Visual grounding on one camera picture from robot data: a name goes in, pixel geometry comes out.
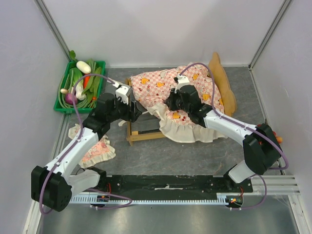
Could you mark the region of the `pink checkered duck mattress cover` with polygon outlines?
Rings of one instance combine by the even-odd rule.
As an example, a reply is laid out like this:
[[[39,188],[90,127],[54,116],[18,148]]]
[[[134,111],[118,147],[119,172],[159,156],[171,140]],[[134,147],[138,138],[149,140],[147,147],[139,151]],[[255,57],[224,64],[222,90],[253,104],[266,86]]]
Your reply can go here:
[[[143,108],[143,117],[156,117],[159,130],[170,140],[178,143],[213,142],[224,138],[222,133],[195,124],[182,109],[182,97],[176,89],[175,78],[186,76],[197,91],[202,104],[213,105],[221,113],[225,112],[222,95],[216,80],[212,80],[203,65],[191,68],[179,66],[172,69],[144,72],[130,77],[133,96],[138,106]]]

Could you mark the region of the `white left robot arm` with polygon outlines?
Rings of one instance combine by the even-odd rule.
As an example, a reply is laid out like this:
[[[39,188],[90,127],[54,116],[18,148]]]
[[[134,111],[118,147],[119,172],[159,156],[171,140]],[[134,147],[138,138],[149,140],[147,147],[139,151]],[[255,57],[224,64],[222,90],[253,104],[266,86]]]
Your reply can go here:
[[[127,96],[117,97],[111,93],[101,95],[96,107],[84,121],[74,139],[46,166],[36,166],[31,172],[31,198],[39,203],[41,214],[62,211],[75,195],[93,188],[105,190],[106,178],[95,169],[87,169],[79,175],[72,175],[75,166],[110,130],[112,122],[122,119],[134,122],[142,114],[137,102]]]

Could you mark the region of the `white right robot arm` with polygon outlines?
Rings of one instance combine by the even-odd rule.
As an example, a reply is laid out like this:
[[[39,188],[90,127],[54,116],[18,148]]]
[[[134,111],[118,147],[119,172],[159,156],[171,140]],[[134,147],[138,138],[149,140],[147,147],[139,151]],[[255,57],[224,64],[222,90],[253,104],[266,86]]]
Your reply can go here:
[[[164,103],[169,110],[184,111],[193,123],[216,130],[243,147],[243,161],[232,167],[223,179],[223,186],[229,192],[236,191],[245,179],[263,175],[284,155],[269,125],[247,124],[221,113],[203,103],[192,85],[171,89]]]

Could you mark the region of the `wooden pet bed frame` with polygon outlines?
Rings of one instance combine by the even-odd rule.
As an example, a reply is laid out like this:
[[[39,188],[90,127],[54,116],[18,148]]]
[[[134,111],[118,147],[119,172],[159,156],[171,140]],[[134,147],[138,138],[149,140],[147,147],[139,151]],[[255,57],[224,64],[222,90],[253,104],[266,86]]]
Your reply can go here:
[[[221,92],[223,104],[225,107],[224,114],[232,116],[232,114],[237,110],[236,98],[231,90],[228,77],[223,66],[221,65],[220,57],[217,52],[213,53],[212,59],[209,62],[207,69],[211,75],[212,80],[216,80],[217,87]],[[131,85],[130,78],[127,79],[127,83]],[[131,123],[127,124],[127,140],[130,144],[132,144],[134,141],[163,137],[165,137],[165,135],[161,131],[147,134],[132,132]]]

